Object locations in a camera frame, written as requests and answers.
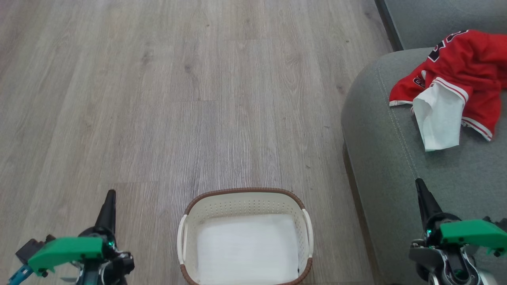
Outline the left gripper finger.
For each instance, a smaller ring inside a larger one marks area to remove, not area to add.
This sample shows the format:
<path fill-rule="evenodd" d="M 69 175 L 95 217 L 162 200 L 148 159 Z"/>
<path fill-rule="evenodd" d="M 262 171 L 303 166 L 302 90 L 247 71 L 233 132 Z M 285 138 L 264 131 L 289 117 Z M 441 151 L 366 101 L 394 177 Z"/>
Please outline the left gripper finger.
<path fill-rule="evenodd" d="M 108 190 L 105 201 L 101 206 L 95 226 L 108 229 L 115 234 L 116 231 L 116 191 Z"/>

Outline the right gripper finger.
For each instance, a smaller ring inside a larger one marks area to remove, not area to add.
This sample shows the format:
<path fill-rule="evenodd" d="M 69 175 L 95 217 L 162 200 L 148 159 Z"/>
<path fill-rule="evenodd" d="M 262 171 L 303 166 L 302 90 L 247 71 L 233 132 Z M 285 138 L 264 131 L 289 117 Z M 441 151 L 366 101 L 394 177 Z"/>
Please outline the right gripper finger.
<path fill-rule="evenodd" d="M 424 180 L 421 178 L 417 178 L 415 180 L 416 190 L 417 190 L 417 198 L 419 205 L 419 212 L 421 217 L 421 223 L 424 231 L 427 231 L 429 228 L 428 224 L 430 223 L 430 219 L 437 214 L 442 213 L 442 209 L 439 206 L 438 202 L 434 198 L 431 191 L 428 190 Z"/>

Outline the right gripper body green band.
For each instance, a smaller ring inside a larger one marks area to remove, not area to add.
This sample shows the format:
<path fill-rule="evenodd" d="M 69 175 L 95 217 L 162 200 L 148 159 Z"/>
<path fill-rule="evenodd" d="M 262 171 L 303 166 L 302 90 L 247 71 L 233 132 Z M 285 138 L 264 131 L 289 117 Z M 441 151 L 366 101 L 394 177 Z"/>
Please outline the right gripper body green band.
<path fill-rule="evenodd" d="M 483 247 L 494 256 L 506 254 L 506 218 L 493 222 L 483 219 L 458 220 L 449 213 L 439 213 L 425 225 L 425 244 L 443 252 L 461 251 L 463 247 Z"/>

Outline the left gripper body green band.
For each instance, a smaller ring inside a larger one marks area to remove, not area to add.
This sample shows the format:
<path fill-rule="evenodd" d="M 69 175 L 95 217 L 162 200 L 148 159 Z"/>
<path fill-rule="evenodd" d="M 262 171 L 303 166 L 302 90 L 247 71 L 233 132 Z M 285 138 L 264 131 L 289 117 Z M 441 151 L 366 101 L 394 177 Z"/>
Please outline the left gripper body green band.
<path fill-rule="evenodd" d="M 90 227 L 78 236 L 60 237 L 45 245 L 28 259 L 38 276 L 53 272 L 55 267 L 72 262 L 103 262 L 115 254 L 116 238 L 108 228 Z"/>

